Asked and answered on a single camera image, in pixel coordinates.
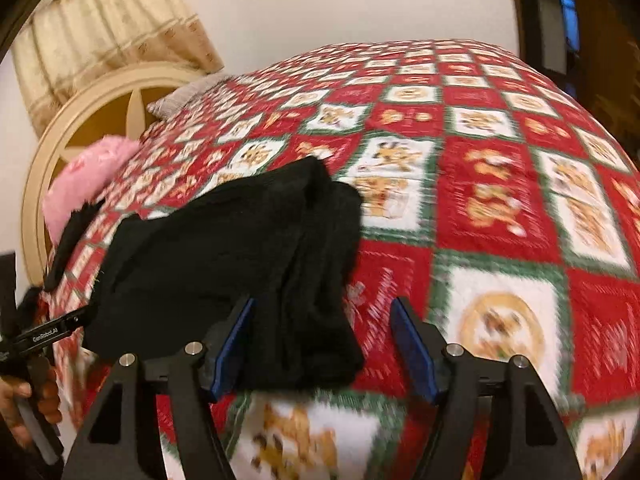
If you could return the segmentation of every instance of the gray pillow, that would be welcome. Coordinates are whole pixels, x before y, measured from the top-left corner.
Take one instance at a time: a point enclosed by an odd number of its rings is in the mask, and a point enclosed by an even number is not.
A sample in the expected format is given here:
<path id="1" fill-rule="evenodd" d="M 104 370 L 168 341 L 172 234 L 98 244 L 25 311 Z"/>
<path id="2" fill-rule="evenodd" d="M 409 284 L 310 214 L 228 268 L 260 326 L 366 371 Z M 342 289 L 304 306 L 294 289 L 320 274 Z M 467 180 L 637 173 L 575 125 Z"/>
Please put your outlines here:
<path id="1" fill-rule="evenodd" d="M 181 86 L 175 89 L 169 95 L 164 96 L 158 101 L 149 103 L 146 109 L 150 114 L 155 115 L 158 119 L 167 120 L 178 113 L 185 104 L 191 101 L 194 97 L 204 94 L 207 90 L 228 81 L 233 76 L 225 72 L 216 72 L 215 74 L 209 74 L 200 79 L 189 83 L 188 85 Z"/>

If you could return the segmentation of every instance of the black folded clothing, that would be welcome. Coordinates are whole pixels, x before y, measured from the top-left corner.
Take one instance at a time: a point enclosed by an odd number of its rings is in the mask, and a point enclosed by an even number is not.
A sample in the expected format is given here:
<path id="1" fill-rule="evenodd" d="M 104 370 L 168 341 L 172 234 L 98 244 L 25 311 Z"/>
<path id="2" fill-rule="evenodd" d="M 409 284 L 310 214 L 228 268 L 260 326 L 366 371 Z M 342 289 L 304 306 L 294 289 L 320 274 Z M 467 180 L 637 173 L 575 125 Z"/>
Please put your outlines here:
<path id="1" fill-rule="evenodd" d="M 307 157 L 227 182 L 165 218 L 122 221 L 84 345 L 102 358 L 174 353 L 255 298 L 241 388 L 350 383 L 363 356 L 342 306 L 360 196 Z"/>

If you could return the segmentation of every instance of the silver screw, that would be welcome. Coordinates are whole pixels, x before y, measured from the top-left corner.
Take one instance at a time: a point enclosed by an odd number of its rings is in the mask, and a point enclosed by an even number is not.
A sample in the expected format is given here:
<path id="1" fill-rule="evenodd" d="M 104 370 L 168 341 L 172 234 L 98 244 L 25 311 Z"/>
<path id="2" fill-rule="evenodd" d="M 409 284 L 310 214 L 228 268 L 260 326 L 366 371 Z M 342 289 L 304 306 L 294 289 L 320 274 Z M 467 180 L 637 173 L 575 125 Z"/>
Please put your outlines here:
<path id="1" fill-rule="evenodd" d="M 458 343 L 449 343 L 447 345 L 447 354 L 453 357 L 459 357 L 463 353 L 465 353 L 465 349 L 462 345 L 459 345 Z"/>
<path id="2" fill-rule="evenodd" d="M 513 364 L 515 364 L 518 368 L 526 368 L 527 366 L 529 366 L 529 360 L 524 357 L 524 355 L 514 355 Z"/>
<path id="3" fill-rule="evenodd" d="M 133 354 L 124 354 L 120 357 L 118 362 L 121 366 L 131 366 L 136 362 L 136 356 Z"/>
<path id="4" fill-rule="evenodd" d="M 187 346 L 184 347 L 184 351 L 189 355 L 197 355 L 202 352 L 202 343 L 200 341 L 187 343 Z"/>

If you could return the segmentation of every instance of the headboard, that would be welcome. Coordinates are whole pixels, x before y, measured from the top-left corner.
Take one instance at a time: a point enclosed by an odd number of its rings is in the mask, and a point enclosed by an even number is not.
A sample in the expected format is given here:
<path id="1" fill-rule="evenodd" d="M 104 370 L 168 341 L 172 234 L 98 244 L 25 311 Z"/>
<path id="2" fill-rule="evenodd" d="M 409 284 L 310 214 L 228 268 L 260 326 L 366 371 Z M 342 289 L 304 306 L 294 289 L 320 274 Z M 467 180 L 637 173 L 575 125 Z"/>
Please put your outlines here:
<path id="1" fill-rule="evenodd" d="M 146 105 L 202 75 L 170 62 L 130 65 L 97 79 L 57 113 L 40 139 L 22 197 L 22 251 L 31 283 L 42 282 L 51 248 L 40 204 L 56 175 L 104 135 L 138 139 L 155 120 Z"/>

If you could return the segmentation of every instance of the human hand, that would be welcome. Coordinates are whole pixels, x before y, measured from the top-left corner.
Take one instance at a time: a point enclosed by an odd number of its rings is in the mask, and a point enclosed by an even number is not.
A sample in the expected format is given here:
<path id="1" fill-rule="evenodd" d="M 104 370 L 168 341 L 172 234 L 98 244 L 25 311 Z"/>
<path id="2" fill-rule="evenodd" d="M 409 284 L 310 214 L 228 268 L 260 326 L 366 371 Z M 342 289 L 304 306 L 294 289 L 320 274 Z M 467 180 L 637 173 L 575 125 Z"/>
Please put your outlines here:
<path id="1" fill-rule="evenodd" d="M 0 376 L 0 416 L 4 418 L 11 433 L 18 444 L 28 447 L 32 443 L 31 435 L 25 427 L 14 397 L 31 397 L 32 391 L 29 383 L 15 377 Z M 56 371 L 50 368 L 47 372 L 47 381 L 42 385 L 38 394 L 38 410 L 49 424 L 57 424 L 62 420 L 60 413 L 60 396 L 56 384 Z"/>

